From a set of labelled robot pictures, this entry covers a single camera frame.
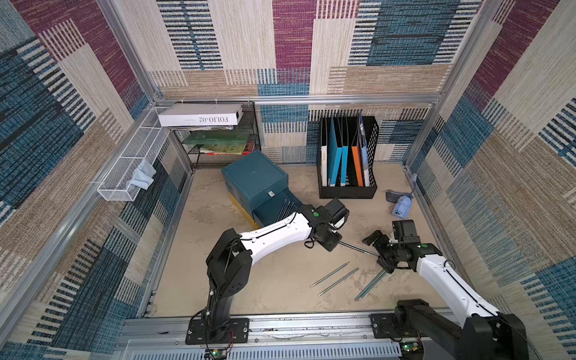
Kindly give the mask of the teal pencil pair horizontal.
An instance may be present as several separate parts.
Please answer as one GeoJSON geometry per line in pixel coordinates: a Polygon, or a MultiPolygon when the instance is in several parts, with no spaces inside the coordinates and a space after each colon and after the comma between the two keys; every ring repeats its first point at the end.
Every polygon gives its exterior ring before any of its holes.
{"type": "Polygon", "coordinates": [[[352,249],[352,250],[354,250],[354,251],[358,251],[358,252],[360,252],[360,253],[362,253],[362,254],[368,254],[368,255],[375,256],[375,257],[378,257],[378,256],[379,256],[378,253],[374,253],[373,251],[366,250],[366,249],[364,249],[364,248],[362,248],[362,247],[356,246],[356,245],[354,245],[354,244],[347,243],[347,242],[345,242],[345,241],[340,241],[340,242],[339,242],[339,245],[344,246],[345,248],[352,249]]]}

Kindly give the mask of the teal drawer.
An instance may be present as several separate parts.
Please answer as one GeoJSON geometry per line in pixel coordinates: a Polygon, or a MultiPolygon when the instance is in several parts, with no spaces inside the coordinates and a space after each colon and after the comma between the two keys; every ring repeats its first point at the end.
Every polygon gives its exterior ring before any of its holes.
{"type": "Polygon", "coordinates": [[[302,206],[302,202],[290,191],[289,188],[286,188],[253,210],[253,219],[260,227],[266,227],[277,222],[277,216],[284,200],[294,202],[292,213],[302,206]]]}

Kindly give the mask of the teal drawer cabinet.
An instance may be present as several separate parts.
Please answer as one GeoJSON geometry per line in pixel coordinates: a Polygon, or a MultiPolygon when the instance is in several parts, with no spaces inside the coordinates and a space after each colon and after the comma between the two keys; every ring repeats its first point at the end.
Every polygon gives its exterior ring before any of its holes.
{"type": "Polygon", "coordinates": [[[251,215],[264,202],[289,188],[289,176],[261,151],[255,151],[222,169],[226,189],[251,215]]]}

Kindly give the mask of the yellow bottom drawer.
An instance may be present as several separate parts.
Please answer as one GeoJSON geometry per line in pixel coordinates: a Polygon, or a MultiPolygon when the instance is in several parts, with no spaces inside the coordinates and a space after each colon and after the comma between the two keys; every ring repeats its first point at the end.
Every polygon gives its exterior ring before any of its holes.
{"type": "Polygon", "coordinates": [[[240,211],[243,217],[249,222],[254,230],[258,230],[260,226],[257,222],[251,217],[251,215],[242,207],[242,205],[236,200],[236,198],[230,194],[229,198],[231,199],[233,205],[240,211]]]}

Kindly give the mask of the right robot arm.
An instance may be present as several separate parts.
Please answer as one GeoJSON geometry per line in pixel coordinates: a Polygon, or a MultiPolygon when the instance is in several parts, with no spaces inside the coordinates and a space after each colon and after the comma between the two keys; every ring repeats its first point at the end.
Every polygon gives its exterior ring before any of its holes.
{"type": "Polygon", "coordinates": [[[448,305],[457,322],[422,299],[400,300],[393,313],[370,316],[373,336],[401,342],[424,335],[454,359],[528,359],[523,322],[484,300],[431,243],[423,243],[413,220],[392,224],[393,236],[376,230],[363,239],[378,253],[383,274],[411,270],[426,280],[448,305]]]}

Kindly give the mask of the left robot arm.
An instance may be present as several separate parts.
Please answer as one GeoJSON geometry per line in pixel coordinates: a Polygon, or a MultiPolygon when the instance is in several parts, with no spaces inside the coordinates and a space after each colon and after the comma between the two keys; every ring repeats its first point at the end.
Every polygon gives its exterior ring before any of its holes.
{"type": "Polygon", "coordinates": [[[306,248],[316,244],[331,252],[342,239],[338,232],[348,220],[349,210],[339,199],[314,207],[301,205],[285,218],[263,228],[238,233],[224,231],[206,258],[209,293],[207,306],[201,310],[203,330],[194,335],[196,326],[189,326],[187,344],[203,341],[223,344],[240,335],[230,318],[233,297],[249,282],[252,267],[264,257],[293,243],[306,248]]]}

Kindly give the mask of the blue white stapler device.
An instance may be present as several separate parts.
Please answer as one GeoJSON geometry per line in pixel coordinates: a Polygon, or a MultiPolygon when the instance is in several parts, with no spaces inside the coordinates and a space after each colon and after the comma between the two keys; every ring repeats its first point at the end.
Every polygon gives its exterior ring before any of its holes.
{"type": "Polygon", "coordinates": [[[394,203],[392,215],[401,220],[406,220],[410,214],[413,204],[414,191],[416,189],[417,175],[414,173],[410,178],[411,192],[401,193],[393,190],[387,190],[385,193],[386,201],[394,203]]]}

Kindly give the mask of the teal pencil diagonal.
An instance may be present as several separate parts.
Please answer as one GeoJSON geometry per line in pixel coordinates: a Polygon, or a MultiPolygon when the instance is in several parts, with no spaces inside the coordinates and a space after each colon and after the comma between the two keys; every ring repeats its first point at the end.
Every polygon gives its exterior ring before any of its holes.
{"type": "Polygon", "coordinates": [[[329,292],[330,290],[334,289],[337,285],[341,284],[342,282],[344,282],[345,280],[347,280],[348,278],[352,277],[355,273],[357,273],[357,271],[359,270],[359,268],[354,268],[354,270],[350,271],[349,273],[345,274],[343,277],[341,277],[340,279],[336,280],[336,282],[332,283],[331,285],[329,285],[327,288],[325,288],[324,290],[322,290],[318,296],[323,296],[324,294],[326,294],[327,292],[329,292]]]}

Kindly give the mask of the teal pencil pair right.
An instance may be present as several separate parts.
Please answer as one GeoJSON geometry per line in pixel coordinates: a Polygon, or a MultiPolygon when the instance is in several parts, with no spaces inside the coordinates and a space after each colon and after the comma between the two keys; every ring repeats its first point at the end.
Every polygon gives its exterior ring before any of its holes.
{"type": "Polygon", "coordinates": [[[355,297],[355,301],[363,299],[376,285],[387,275],[386,270],[382,270],[361,292],[355,297]]]}

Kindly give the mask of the teal folder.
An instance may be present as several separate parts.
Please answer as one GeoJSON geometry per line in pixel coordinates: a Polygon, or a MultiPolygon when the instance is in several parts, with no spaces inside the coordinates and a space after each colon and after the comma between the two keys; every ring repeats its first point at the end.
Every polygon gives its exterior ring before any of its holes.
{"type": "Polygon", "coordinates": [[[341,122],[338,118],[329,120],[328,134],[328,185],[336,187],[340,184],[340,167],[343,151],[341,137],[341,122]]]}

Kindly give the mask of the orange folder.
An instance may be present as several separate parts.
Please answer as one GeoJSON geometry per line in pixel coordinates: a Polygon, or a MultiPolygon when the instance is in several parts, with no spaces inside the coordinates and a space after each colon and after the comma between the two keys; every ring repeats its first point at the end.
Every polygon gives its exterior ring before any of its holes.
{"type": "Polygon", "coordinates": [[[359,147],[354,145],[351,147],[352,159],[354,163],[355,176],[359,187],[364,187],[362,160],[359,152],[359,147]]]}

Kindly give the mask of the black mesh file organizer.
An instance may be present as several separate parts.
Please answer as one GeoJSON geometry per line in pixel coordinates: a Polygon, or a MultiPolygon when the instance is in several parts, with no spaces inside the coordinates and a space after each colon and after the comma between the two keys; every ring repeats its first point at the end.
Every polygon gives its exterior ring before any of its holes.
{"type": "Polygon", "coordinates": [[[318,175],[319,197],[321,199],[372,199],[377,190],[374,178],[374,159],[379,125],[374,117],[331,116],[318,121],[319,130],[316,135],[316,171],[318,175]],[[328,136],[329,120],[339,119],[343,151],[340,165],[340,184],[330,187],[328,184],[328,136]],[[364,187],[359,187],[354,170],[352,146],[358,146],[363,169],[364,187]]]}

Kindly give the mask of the green book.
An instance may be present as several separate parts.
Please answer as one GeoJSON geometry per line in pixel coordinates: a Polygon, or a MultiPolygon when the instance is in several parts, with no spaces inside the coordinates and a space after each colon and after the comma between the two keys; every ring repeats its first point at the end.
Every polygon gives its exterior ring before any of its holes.
{"type": "Polygon", "coordinates": [[[192,131],[183,143],[191,146],[206,144],[238,143],[245,145],[250,132],[246,130],[203,130],[192,131]]]}

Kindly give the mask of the white FOLIO box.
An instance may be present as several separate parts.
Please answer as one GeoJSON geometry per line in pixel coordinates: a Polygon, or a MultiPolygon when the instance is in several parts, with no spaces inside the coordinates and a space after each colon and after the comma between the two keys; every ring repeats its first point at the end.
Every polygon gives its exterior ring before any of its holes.
{"type": "Polygon", "coordinates": [[[176,103],[158,115],[163,127],[234,126],[243,116],[240,104],[176,103]]]}

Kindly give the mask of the light blue cloth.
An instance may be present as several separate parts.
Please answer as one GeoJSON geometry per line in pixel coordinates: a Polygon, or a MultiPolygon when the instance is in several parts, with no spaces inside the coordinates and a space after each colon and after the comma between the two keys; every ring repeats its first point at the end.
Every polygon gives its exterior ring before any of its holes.
{"type": "Polygon", "coordinates": [[[148,190],[154,181],[153,177],[156,173],[157,170],[146,159],[142,159],[127,182],[127,189],[129,191],[135,188],[148,190]]]}

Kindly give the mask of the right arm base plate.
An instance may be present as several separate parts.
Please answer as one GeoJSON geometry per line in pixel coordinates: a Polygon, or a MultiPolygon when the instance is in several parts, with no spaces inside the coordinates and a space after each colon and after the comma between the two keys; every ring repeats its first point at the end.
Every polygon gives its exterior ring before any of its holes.
{"type": "Polygon", "coordinates": [[[369,320],[376,339],[388,338],[393,341],[402,341],[418,337],[418,332],[414,328],[399,325],[393,313],[372,313],[369,315],[369,320]]]}

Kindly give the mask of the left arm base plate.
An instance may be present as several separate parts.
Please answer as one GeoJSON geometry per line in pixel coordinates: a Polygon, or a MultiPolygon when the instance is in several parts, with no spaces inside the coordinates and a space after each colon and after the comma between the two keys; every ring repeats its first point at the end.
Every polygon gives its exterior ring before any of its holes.
{"type": "Polygon", "coordinates": [[[207,319],[191,319],[184,342],[186,345],[246,344],[249,330],[249,318],[232,318],[216,328],[210,328],[207,319]]]}

